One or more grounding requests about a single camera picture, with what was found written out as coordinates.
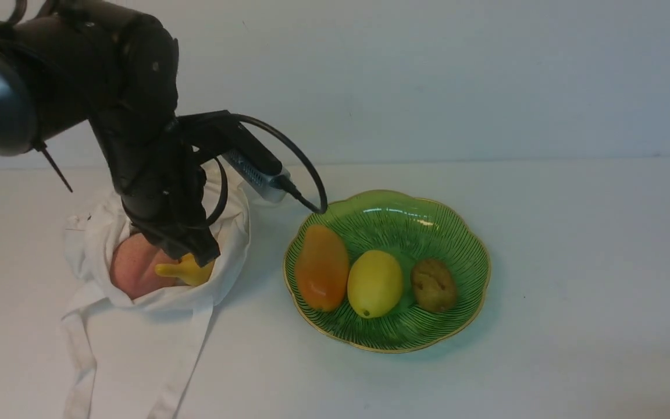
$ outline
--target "brown potato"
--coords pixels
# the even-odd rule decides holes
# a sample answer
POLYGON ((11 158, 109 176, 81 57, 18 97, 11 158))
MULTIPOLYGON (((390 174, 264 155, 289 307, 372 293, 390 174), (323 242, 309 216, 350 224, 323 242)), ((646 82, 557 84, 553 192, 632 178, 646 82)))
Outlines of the brown potato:
POLYGON ((458 291, 451 272, 437 259, 423 259, 410 272, 412 292, 418 305, 431 313, 441 313, 457 303, 458 291))

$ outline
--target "green bowl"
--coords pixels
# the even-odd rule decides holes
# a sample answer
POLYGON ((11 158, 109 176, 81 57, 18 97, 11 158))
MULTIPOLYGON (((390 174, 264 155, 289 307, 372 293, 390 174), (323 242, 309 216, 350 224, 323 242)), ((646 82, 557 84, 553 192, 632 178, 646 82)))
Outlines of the green bowl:
POLYGON ((317 331, 364 350, 404 353, 419 350, 457 334, 478 315, 490 281, 487 249, 454 210, 439 202, 412 198, 396 191, 365 191, 330 204, 324 215, 307 217, 284 256, 284 278, 301 316, 317 331), (310 308, 296 287, 294 265, 306 230, 319 223, 343 238, 351 265, 364 252, 389 252, 404 276, 402 299, 380 318, 359 317, 346 300, 329 313, 310 308), (457 282, 457 304, 443 313, 418 307, 410 271, 418 260, 442 260, 457 282))

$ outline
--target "white cloth bag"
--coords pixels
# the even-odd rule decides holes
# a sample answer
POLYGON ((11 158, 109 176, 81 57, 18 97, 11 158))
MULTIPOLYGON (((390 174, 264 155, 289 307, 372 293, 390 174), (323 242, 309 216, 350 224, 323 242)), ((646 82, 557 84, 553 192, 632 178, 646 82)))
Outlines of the white cloth bag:
MULTIPOLYGON (((213 210, 220 194, 218 167, 206 170, 208 182, 203 207, 213 210)), ((221 217, 211 227, 219 242, 221 256, 213 265, 207 283, 197 287, 174 286, 159 289, 131 300, 110 281, 112 254, 120 242, 130 235, 130 220, 123 211, 120 196, 106 189, 96 196, 96 204, 69 217, 64 229, 64 253, 74 275, 83 282, 67 306, 61 322, 67 337, 76 377, 66 400, 64 419, 88 419, 92 389, 98 363, 85 331, 85 308, 108 299, 114 307, 132 310, 191 310, 193 315, 188 336, 177 351, 177 368, 160 390, 149 419, 172 419, 179 408, 183 392, 195 370, 213 313, 247 259, 250 246, 250 208, 240 185, 242 178, 229 173, 229 200, 221 217)))

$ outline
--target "yellow banana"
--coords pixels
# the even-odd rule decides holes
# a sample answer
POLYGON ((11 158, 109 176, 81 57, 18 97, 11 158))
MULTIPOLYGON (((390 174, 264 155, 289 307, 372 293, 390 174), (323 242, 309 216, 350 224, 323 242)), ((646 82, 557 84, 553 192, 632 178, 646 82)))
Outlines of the yellow banana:
POLYGON ((186 254, 180 263, 157 263, 154 266, 154 272, 164 278, 179 278, 189 286, 199 286, 208 281, 213 271, 212 261, 208 265, 200 267, 195 261, 193 254, 186 254))

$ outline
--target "table surface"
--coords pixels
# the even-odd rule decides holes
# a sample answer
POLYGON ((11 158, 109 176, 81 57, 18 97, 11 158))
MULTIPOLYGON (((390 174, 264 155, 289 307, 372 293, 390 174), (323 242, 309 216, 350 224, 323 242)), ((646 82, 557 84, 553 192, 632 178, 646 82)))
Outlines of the table surface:
MULTIPOLYGON (((0 172, 0 417, 62 414, 74 372, 59 329, 77 281, 63 220, 106 169, 0 172)), ((300 188, 313 196, 301 168, 300 188)), ((281 260, 306 210, 252 208, 250 256, 215 312, 178 418, 670 419, 670 159, 330 165, 332 200, 396 189, 442 201, 487 244, 476 321, 383 355, 322 336, 293 307, 281 260)), ((142 419, 188 313, 107 304, 88 318, 93 417, 142 419)))

